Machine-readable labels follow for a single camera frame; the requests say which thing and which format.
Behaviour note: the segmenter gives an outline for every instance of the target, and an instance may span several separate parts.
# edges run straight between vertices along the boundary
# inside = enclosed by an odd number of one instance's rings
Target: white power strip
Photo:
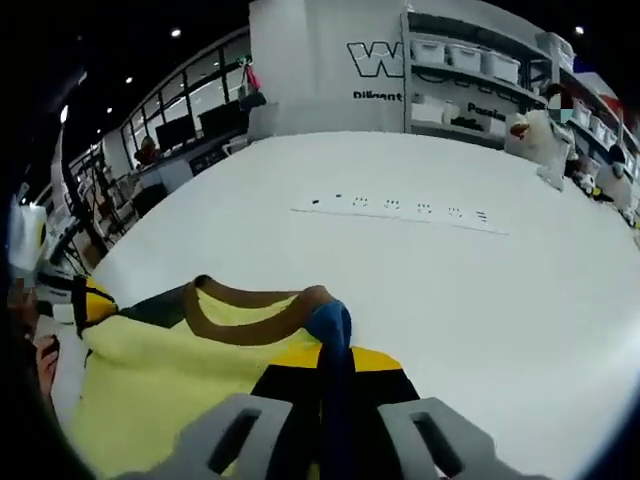
[[[324,213],[372,218],[390,218],[409,222],[444,224],[452,227],[507,235],[489,222],[486,211],[463,210],[455,206],[437,205],[428,201],[397,198],[372,198],[366,195],[323,195],[300,201],[295,212]]]

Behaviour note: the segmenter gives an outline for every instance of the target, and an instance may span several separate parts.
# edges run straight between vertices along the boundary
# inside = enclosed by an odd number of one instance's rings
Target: plush toy
[[[576,172],[573,177],[576,185],[587,195],[593,195],[596,188],[596,180],[590,173]]]
[[[636,212],[633,211],[633,207],[629,207],[625,210],[620,210],[622,218],[629,224],[631,228],[636,226]]]

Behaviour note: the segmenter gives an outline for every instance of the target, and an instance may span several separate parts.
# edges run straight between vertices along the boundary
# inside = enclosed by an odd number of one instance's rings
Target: glass wall
[[[160,110],[160,96],[154,95],[147,103],[144,104],[144,114],[147,119],[147,128],[149,129],[149,135],[153,138],[153,141],[158,145],[158,135],[156,134],[156,128],[163,124],[162,112]]]
[[[122,137],[132,167],[138,164],[135,154],[142,139],[148,134],[157,146],[156,129],[166,122],[189,115],[189,110],[197,137],[202,137],[200,115],[227,101],[238,99],[237,91],[242,81],[238,59],[249,56],[250,52],[249,33],[240,34],[194,59],[184,70],[156,89],[122,127]]]

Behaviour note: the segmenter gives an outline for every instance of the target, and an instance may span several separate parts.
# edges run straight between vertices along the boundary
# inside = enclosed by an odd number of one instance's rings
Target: white storage bin
[[[604,143],[604,136],[607,132],[607,126],[602,120],[600,120],[595,115],[591,115],[591,120],[589,120],[589,129],[593,132],[593,135],[598,140]]]
[[[498,52],[482,52],[482,73],[518,84],[520,62]]]
[[[587,106],[580,100],[577,100],[575,102],[572,116],[576,119],[576,122],[578,122],[584,128],[589,128],[589,121],[591,120],[591,110],[589,110]]]
[[[482,52],[479,49],[465,45],[451,44],[447,45],[447,53],[449,63],[454,67],[472,72],[480,71]]]
[[[618,136],[613,132],[613,130],[608,127],[606,128],[607,131],[604,134],[604,144],[607,146],[607,148],[611,148],[618,141]]]
[[[445,63],[444,43],[437,40],[413,40],[413,58],[417,63]]]
[[[538,33],[536,35],[536,42],[540,49],[550,55],[553,55],[553,52],[557,52],[560,66],[565,70],[573,72],[573,62],[576,59],[576,54],[573,53],[573,47],[569,42],[560,35],[551,32]]]

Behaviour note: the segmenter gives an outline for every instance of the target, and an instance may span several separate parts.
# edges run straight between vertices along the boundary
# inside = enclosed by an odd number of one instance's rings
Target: brown collar
[[[228,305],[248,309],[267,307],[293,296],[295,299],[284,310],[265,320],[229,327],[216,325],[204,315],[198,301],[198,289]],[[308,287],[301,292],[248,292],[200,275],[184,287],[186,320],[193,333],[231,345],[269,345],[287,338],[304,327],[316,307],[333,300],[321,285]]]

